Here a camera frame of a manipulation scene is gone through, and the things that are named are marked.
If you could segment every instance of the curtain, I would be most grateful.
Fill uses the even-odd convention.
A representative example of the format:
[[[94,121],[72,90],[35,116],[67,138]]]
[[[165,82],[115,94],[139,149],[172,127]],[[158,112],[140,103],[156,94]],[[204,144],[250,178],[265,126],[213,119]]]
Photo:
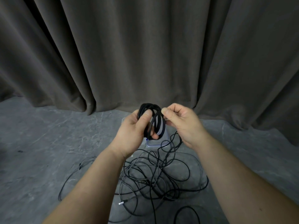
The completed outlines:
[[[0,101],[173,102],[299,144],[299,0],[0,0]]]

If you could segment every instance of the finger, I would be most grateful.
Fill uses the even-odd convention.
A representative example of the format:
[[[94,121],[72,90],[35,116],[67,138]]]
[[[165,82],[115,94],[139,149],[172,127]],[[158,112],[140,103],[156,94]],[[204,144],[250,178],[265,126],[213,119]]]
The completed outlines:
[[[164,116],[166,116],[167,119],[169,119],[175,126],[177,126],[178,124],[181,123],[181,119],[180,117],[178,117],[178,115],[172,111],[171,109],[169,108],[166,108],[164,107],[162,110],[161,110],[162,114]]]
[[[152,111],[146,110],[143,115],[139,118],[139,120],[136,123],[136,128],[138,128],[141,131],[144,131],[146,128],[148,122],[150,121],[152,117]]]
[[[165,121],[166,122],[166,124],[168,125],[168,126],[172,126],[172,127],[176,127],[171,121],[169,121],[169,120],[167,120],[167,121]]]
[[[135,124],[136,122],[137,122],[137,115],[138,115],[138,109],[137,110],[135,110],[134,112],[132,112],[130,115],[128,115],[126,118],[125,118],[125,120],[124,120],[124,122],[126,121],[126,122],[128,122],[128,123],[130,123],[130,124]]]
[[[150,135],[152,136],[153,139],[157,140],[159,136],[155,133],[154,127],[152,126],[152,129],[150,131]]]

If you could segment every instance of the gray concrete floor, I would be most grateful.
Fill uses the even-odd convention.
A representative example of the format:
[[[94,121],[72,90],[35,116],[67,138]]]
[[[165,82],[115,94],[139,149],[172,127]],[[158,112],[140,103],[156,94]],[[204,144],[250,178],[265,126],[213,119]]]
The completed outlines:
[[[59,203],[58,193],[74,167],[108,146],[127,115],[117,110],[87,116],[55,107],[33,108],[18,97],[0,103],[0,223],[41,223]],[[280,132],[238,131],[220,120],[203,120],[203,124],[249,168],[299,204],[298,148]],[[180,151],[192,153],[185,145]],[[191,168],[188,184],[192,187],[198,178],[198,166],[195,160],[185,159]],[[63,197],[87,168],[73,175]],[[172,168],[178,176],[186,171],[178,165]],[[115,197],[110,214],[113,221],[128,215],[118,202]],[[189,199],[164,203],[157,210],[158,223],[173,223],[176,210],[184,205],[194,206],[202,223],[227,223],[211,185]],[[150,201],[138,205],[140,213],[149,209]],[[183,211],[180,221],[195,223],[195,217]],[[126,223],[153,223],[153,215],[132,217]]]

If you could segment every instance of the left hand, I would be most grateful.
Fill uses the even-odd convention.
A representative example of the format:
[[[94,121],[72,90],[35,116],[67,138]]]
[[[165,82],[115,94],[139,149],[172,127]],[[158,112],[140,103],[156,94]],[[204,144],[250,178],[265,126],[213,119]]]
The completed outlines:
[[[146,110],[140,119],[137,119],[138,110],[127,116],[119,128],[111,147],[125,159],[130,157],[141,145],[144,137],[144,129],[149,124],[152,117],[152,111]],[[151,129],[153,139],[159,136]]]

